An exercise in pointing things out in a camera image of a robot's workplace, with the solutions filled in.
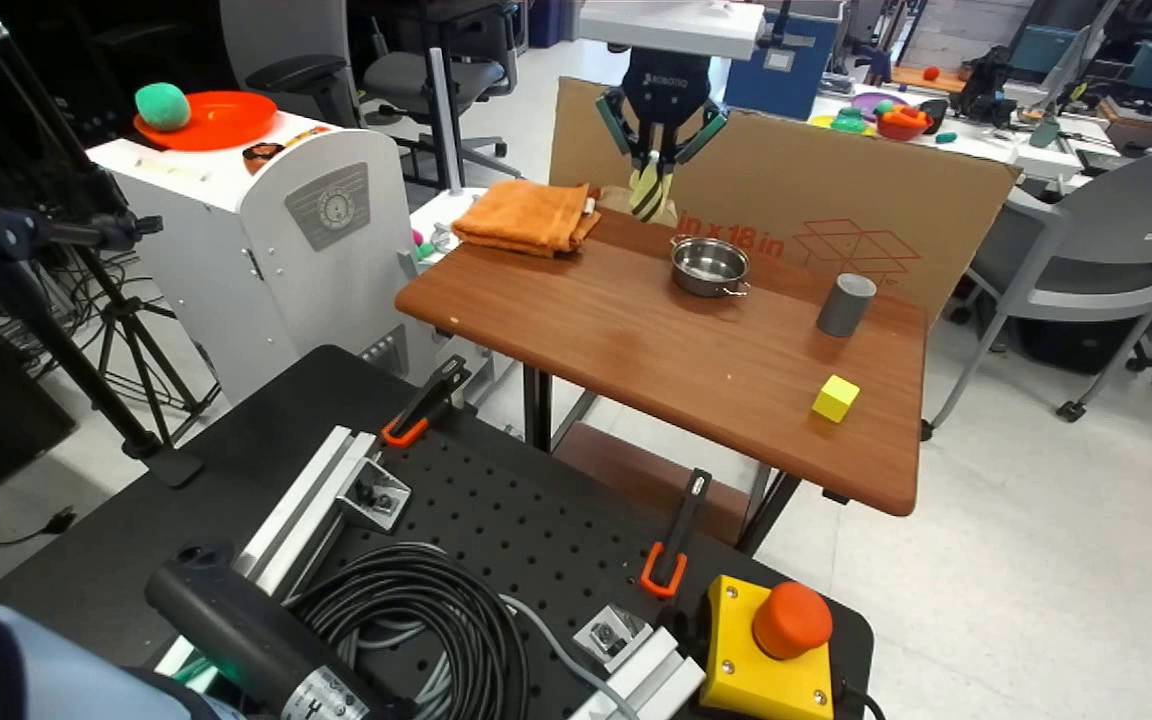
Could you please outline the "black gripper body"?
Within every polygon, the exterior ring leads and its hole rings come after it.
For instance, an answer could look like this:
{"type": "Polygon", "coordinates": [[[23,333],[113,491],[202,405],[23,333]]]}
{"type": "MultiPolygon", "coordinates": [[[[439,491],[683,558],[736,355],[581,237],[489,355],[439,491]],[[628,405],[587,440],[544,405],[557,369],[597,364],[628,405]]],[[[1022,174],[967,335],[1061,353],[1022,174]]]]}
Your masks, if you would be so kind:
{"type": "Polygon", "coordinates": [[[621,95],[638,127],[681,127],[712,108],[710,61],[687,54],[633,50],[621,95]]]}

